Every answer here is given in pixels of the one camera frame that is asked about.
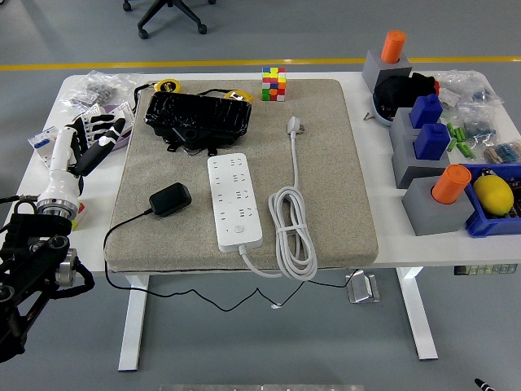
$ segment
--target black power adapter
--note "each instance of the black power adapter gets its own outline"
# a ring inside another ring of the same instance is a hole
[[[177,182],[152,194],[149,201],[152,212],[165,217],[190,205],[192,197],[186,186]]]

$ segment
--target chair base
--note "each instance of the chair base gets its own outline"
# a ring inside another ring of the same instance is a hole
[[[212,5],[216,2],[217,0],[208,0],[208,3]],[[138,35],[141,39],[148,38],[148,32],[143,28],[143,26],[164,6],[175,6],[180,9],[186,16],[197,24],[197,31],[199,34],[206,34],[208,31],[206,24],[201,23],[201,19],[182,0],[155,0],[147,13],[141,18],[141,20],[139,20]],[[125,12],[132,11],[132,6],[130,5],[129,0],[124,0],[123,10]]]

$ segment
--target power outlet socket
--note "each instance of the power outlet socket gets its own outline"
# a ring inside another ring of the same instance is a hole
[[[230,153],[208,159],[213,216],[219,249],[238,251],[239,246],[262,245],[262,228],[246,155]]]

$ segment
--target orange cap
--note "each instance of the orange cap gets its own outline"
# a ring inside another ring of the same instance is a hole
[[[462,165],[450,165],[431,190],[432,198],[441,204],[454,203],[472,179],[471,172]]]
[[[407,35],[400,30],[391,30],[387,33],[383,44],[382,55],[380,58],[384,63],[396,64],[400,61],[401,50],[404,48]]]

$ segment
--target white desk frame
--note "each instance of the white desk frame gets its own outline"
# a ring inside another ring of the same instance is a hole
[[[246,80],[258,79],[259,73],[194,73],[147,75],[149,80],[172,77],[182,80]],[[61,96],[80,76],[67,78],[59,92]],[[420,359],[437,358],[427,316],[422,304],[415,277],[424,266],[490,265],[518,263],[519,251],[511,246],[511,235],[472,239],[462,228],[447,234],[415,236],[401,204],[405,190],[396,189],[392,172],[392,146],[387,128],[376,120],[363,121],[370,112],[371,95],[360,72],[307,72],[290,73],[287,98],[291,99],[291,79],[335,79],[344,91],[349,120],[357,145],[361,168],[366,182],[367,195],[379,243],[379,255],[372,267],[396,268],[405,306]],[[61,128],[72,119],[59,103],[51,109],[44,129]],[[515,128],[503,107],[497,108],[497,125],[503,140],[517,138]],[[458,152],[450,155],[452,163],[464,162]],[[116,202],[125,150],[113,152],[94,172],[85,178],[81,200],[87,214],[81,229],[70,235],[85,266],[96,275],[103,275],[103,237],[108,231]],[[38,194],[47,185],[48,170],[36,153],[33,154],[17,194]],[[134,287],[147,288],[148,275],[127,275]],[[120,356],[120,371],[138,369],[139,346],[147,295],[132,291]]]

